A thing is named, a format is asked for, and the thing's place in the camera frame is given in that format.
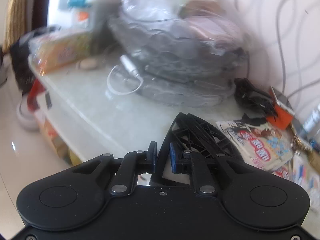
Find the black plastic bracket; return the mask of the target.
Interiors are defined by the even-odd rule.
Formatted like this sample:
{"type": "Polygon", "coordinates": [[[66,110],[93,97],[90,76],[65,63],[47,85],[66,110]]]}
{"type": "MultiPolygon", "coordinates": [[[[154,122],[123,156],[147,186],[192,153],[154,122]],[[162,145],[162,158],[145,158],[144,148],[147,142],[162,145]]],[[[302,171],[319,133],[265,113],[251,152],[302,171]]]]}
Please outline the black plastic bracket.
{"type": "Polygon", "coordinates": [[[188,164],[190,152],[198,152],[214,161],[217,154],[224,154],[244,161],[239,150],[214,125],[193,114],[179,113],[171,124],[157,155],[151,186],[182,186],[190,184],[188,164]]]}

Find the red white snack packet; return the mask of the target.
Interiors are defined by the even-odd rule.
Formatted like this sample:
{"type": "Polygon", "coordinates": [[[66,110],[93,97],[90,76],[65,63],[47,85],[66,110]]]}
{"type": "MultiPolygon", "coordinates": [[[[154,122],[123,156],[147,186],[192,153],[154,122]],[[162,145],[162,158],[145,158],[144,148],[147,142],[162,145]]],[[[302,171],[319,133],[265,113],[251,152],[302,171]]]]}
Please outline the red white snack packet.
{"type": "Polygon", "coordinates": [[[301,186],[309,195],[311,210],[319,213],[319,174],[304,157],[294,155],[273,174],[301,186]]]}
{"type": "Polygon", "coordinates": [[[293,151],[289,139],[265,118],[218,121],[217,127],[238,149],[245,163],[274,172],[289,163],[293,151]]]}

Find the black snack packet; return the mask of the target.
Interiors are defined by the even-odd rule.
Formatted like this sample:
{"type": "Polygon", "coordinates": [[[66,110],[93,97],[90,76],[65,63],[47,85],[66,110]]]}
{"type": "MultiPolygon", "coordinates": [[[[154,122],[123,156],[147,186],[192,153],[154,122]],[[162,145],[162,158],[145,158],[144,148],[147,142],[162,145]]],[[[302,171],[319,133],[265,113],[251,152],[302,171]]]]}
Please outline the black snack packet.
{"type": "Polygon", "coordinates": [[[278,116],[271,96],[255,87],[249,79],[235,78],[234,84],[234,98],[241,107],[264,114],[265,116],[278,116]]]}

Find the clear plastic bag of items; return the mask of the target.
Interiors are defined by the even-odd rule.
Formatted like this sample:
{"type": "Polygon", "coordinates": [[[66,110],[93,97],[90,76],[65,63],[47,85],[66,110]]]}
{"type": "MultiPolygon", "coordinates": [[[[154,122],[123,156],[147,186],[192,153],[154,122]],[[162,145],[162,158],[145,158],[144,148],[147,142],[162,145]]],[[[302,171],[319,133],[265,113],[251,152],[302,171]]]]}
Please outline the clear plastic bag of items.
{"type": "Polygon", "coordinates": [[[148,34],[165,34],[222,56],[247,50],[248,31],[229,0],[120,0],[119,17],[148,34]]]}

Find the glass fruit bowl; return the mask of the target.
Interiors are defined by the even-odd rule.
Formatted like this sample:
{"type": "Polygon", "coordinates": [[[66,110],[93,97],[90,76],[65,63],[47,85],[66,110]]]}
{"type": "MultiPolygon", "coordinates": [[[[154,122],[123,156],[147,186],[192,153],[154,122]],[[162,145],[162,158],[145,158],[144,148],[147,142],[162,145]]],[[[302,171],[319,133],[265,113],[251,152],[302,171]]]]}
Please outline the glass fruit bowl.
{"type": "Polygon", "coordinates": [[[119,16],[108,25],[123,49],[109,86],[122,95],[169,105],[217,105],[233,94],[234,79],[248,59],[247,50],[213,55],[188,41],[148,34],[119,16]]]}

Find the orange box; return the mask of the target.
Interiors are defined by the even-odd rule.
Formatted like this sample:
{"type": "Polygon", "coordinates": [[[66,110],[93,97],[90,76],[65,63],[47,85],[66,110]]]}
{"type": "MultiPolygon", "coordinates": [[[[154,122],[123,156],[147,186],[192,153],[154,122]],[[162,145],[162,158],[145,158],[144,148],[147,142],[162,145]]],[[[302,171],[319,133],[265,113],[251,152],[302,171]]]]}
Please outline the orange box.
{"type": "Polygon", "coordinates": [[[269,94],[273,100],[273,107],[276,112],[275,116],[267,116],[266,120],[274,127],[285,130],[295,117],[295,111],[293,110],[288,98],[279,90],[274,87],[270,87],[269,94]]]}

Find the small beige stone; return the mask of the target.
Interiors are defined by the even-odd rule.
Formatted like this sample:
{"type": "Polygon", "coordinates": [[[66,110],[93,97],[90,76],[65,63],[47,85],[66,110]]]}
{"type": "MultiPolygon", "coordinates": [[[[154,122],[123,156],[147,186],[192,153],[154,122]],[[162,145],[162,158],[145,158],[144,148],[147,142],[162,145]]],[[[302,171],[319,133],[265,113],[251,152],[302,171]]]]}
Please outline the small beige stone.
{"type": "Polygon", "coordinates": [[[76,64],[76,68],[81,70],[92,70],[97,68],[97,66],[98,66],[97,60],[91,57],[87,59],[83,59],[76,64]]]}

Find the key bunch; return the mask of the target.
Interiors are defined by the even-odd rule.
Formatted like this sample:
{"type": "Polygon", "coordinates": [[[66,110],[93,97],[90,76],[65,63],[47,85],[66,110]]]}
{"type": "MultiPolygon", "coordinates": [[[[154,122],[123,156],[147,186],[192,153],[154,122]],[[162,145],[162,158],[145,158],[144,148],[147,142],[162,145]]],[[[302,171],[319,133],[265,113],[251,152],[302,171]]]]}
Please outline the key bunch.
{"type": "Polygon", "coordinates": [[[293,136],[292,143],[294,149],[304,151],[306,154],[313,153],[313,148],[311,147],[311,145],[297,134],[297,131],[292,124],[289,126],[288,130],[292,133],[293,136]]]}

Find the yellow snack bag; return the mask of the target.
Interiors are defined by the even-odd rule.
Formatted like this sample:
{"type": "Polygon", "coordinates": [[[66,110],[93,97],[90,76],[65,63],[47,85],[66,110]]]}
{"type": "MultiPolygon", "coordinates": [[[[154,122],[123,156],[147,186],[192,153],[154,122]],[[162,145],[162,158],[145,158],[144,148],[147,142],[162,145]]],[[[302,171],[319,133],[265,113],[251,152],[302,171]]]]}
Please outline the yellow snack bag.
{"type": "Polygon", "coordinates": [[[41,75],[87,58],[91,54],[92,34],[82,29],[63,29],[32,38],[30,55],[41,75]]]}

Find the white detergent bottle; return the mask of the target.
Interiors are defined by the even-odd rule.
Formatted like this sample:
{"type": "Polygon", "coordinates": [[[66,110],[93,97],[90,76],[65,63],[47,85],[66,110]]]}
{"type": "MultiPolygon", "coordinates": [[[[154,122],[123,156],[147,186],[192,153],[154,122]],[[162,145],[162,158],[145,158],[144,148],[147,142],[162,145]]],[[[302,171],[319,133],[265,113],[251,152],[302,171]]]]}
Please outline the white detergent bottle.
{"type": "Polygon", "coordinates": [[[99,37],[110,37],[107,19],[116,13],[120,0],[68,0],[71,10],[71,26],[96,33],[99,37]]]}

